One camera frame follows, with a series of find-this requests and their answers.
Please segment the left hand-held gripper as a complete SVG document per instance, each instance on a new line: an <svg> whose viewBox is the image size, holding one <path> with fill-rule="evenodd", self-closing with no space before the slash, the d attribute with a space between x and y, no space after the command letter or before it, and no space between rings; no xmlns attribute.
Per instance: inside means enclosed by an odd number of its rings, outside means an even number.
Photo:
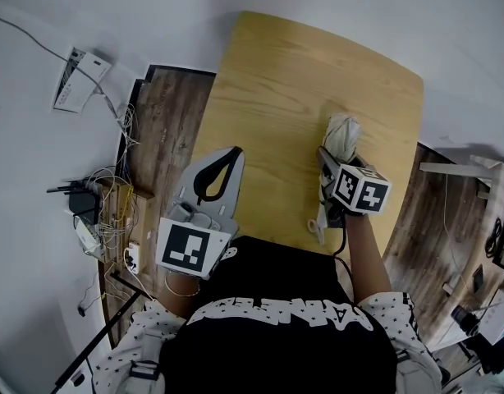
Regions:
<svg viewBox="0 0 504 394"><path fill-rule="evenodd" d="M239 227L233 219L245 153L227 147L192 162L181 174L167 215L158 226L155 263L209 279Z"/></svg>

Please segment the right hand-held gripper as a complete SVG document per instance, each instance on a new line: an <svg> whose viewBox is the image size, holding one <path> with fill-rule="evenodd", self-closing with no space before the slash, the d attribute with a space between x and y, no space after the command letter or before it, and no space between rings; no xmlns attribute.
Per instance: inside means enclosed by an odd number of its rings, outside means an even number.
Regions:
<svg viewBox="0 0 504 394"><path fill-rule="evenodd" d="M355 166L340 164L323 146L316 158L321 170L321 195L323 197L326 227L343 227L343 217L381 213L391 192L392 183L362 157L355 157Z"/></svg>

